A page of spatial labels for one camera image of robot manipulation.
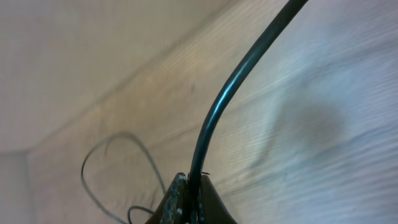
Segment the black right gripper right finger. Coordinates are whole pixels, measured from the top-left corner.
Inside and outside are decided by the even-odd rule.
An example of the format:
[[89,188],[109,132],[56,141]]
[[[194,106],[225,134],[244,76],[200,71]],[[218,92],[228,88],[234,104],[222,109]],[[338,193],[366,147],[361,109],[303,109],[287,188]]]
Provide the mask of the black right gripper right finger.
[[201,176],[200,182],[200,217],[204,224],[237,224],[226,209],[214,185],[207,175]]

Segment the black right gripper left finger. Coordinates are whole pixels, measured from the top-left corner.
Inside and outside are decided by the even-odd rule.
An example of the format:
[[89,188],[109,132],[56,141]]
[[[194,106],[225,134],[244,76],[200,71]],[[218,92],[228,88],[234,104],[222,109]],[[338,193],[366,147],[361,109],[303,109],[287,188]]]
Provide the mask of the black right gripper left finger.
[[187,177],[179,172],[169,185],[165,196],[146,224],[178,224],[183,221],[183,201]]

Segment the black USB cable silver plug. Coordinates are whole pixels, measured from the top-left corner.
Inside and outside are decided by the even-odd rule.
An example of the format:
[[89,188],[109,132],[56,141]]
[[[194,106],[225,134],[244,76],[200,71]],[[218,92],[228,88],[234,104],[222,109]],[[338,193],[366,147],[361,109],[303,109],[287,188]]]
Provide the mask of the black USB cable silver plug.
[[207,113],[195,146],[188,179],[188,191],[191,199],[188,207],[188,211],[190,212],[189,220],[193,223],[198,221],[199,216],[198,197],[206,153],[208,152],[212,135],[223,111],[261,57],[267,52],[276,38],[278,38],[307,2],[308,0],[287,1],[285,6],[275,16],[233,70]]

